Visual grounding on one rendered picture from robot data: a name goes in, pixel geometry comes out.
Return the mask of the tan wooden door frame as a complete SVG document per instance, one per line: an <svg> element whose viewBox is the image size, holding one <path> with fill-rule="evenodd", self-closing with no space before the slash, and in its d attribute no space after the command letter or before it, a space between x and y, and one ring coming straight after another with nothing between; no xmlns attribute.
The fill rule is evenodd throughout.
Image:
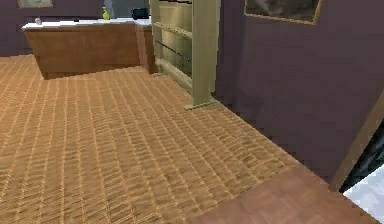
<svg viewBox="0 0 384 224"><path fill-rule="evenodd" d="M364 124L357 133L355 139L351 143L342 163L338 167L332 181L328 185L328 189L332 192L337 192L349 173L358 161L364 149L369 144L370 139L375 134L384 119L384 89L380 93L377 101L372 107L372 110L367 115Z"/></svg>

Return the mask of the gold framed wall picture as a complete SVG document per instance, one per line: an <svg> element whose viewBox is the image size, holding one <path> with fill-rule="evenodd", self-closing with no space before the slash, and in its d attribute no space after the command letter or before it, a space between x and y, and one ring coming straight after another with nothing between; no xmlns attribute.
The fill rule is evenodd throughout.
<svg viewBox="0 0 384 224"><path fill-rule="evenodd" d="M324 0L244 0L244 15L315 25Z"/></svg>

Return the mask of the grey framed wall picture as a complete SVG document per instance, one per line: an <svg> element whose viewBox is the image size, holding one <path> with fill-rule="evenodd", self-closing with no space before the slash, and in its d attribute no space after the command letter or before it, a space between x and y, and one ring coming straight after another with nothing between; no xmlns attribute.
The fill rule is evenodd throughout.
<svg viewBox="0 0 384 224"><path fill-rule="evenodd" d="M52 0L17 0L18 6L21 9L25 8L51 8Z"/></svg>

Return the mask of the brown white-topped kitchen counter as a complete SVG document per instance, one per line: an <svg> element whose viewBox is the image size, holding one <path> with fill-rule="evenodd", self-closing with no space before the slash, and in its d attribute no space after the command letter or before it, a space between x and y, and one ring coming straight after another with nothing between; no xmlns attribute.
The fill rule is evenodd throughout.
<svg viewBox="0 0 384 224"><path fill-rule="evenodd" d="M135 66L157 71L149 19L27 23L22 31L45 79Z"/></svg>

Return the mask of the olive green shelf unit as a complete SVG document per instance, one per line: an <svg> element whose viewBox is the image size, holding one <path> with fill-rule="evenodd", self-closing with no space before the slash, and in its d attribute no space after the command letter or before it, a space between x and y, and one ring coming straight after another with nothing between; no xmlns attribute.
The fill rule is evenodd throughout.
<svg viewBox="0 0 384 224"><path fill-rule="evenodd" d="M155 63L158 75L165 73L187 90L192 103L186 110L215 103L216 66L219 39L221 0L185 0L191 4L191 30L171 26L161 21L160 0L149 0ZM168 31L191 41L191 76L163 57L162 32Z"/></svg>

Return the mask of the black toaster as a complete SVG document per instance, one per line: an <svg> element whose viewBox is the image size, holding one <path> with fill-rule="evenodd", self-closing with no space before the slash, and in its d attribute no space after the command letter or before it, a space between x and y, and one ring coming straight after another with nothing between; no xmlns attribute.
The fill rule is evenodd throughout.
<svg viewBox="0 0 384 224"><path fill-rule="evenodd" d="M132 18L134 20L148 19L149 18L149 9L148 8L134 8L132 10Z"/></svg>

